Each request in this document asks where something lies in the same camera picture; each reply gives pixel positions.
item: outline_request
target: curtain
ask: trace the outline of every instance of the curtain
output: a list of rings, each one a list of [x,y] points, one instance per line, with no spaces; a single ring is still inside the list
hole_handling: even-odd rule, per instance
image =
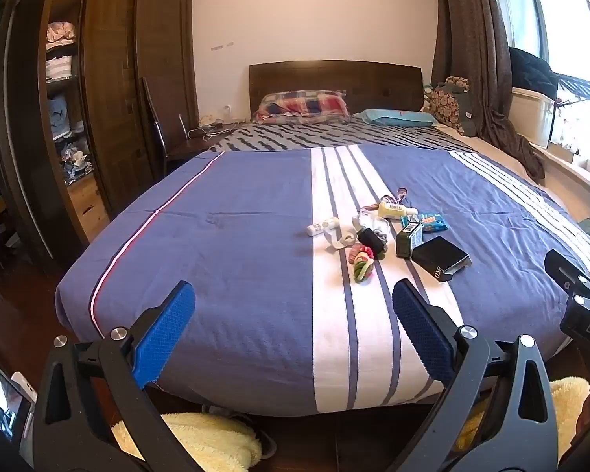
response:
[[[478,136],[516,158],[534,181],[543,179],[542,161],[507,118],[511,61],[497,0],[439,0],[432,85],[448,76],[470,81]]]

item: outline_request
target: wooden floor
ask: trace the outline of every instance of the wooden floor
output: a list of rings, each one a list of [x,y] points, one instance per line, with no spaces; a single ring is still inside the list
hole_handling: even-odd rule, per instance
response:
[[[47,277],[25,260],[0,274],[0,365],[21,371],[38,388],[48,350],[60,334],[71,336],[55,315],[58,277]],[[548,364],[552,380],[590,376],[575,346]],[[99,386],[110,424],[120,419],[108,391]],[[149,396],[160,413],[195,411],[197,405],[155,390]],[[390,406],[297,419],[257,417],[277,442],[278,452],[253,470],[382,472],[409,442],[428,413],[425,405]]]

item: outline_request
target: headboard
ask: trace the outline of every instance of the headboard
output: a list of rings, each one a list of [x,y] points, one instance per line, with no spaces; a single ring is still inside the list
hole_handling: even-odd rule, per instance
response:
[[[274,92],[343,90],[351,113],[368,108],[422,108],[422,70],[406,65],[357,60],[275,62],[249,66],[251,115],[262,98]]]

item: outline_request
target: silver bolt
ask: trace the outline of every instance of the silver bolt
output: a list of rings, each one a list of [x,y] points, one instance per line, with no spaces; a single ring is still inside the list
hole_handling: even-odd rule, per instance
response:
[[[127,337],[127,329],[123,326],[118,326],[118,328],[114,328],[111,333],[109,334],[111,340],[123,340]]]
[[[68,338],[66,336],[57,336],[55,337],[55,348],[63,348],[68,343]]]
[[[459,332],[466,339],[476,339],[476,336],[479,335],[473,326],[462,326]]]
[[[520,336],[520,343],[527,348],[532,348],[535,345],[535,340],[531,336]]]

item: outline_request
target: striped blanket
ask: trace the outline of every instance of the striped blanket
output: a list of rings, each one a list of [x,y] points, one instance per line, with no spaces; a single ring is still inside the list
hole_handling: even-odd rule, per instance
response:
[[[234,131],[210,150],[285,151],[362,143],[474,152],[463,142],[434,127],[373,125],[357,118],[352,118],[349,123],[249,124]]]
[[[345,251],[307,225],[406,187],[442,212],[472,266],[439,283],[390,250],[354,283]],[[418,400],[441,390],[393,313],[409,278],[431,304],[497,340],[563,345],[566,295],[544,272],[550,249],[590,276],[590,238],[548,196],[479,154],[377,144],[259,154],[205,152],[123,211],[57,289],[61,323],[108,336],[161,304],[178,281],[196,310],[159,385],[248,413],[299,416]]]

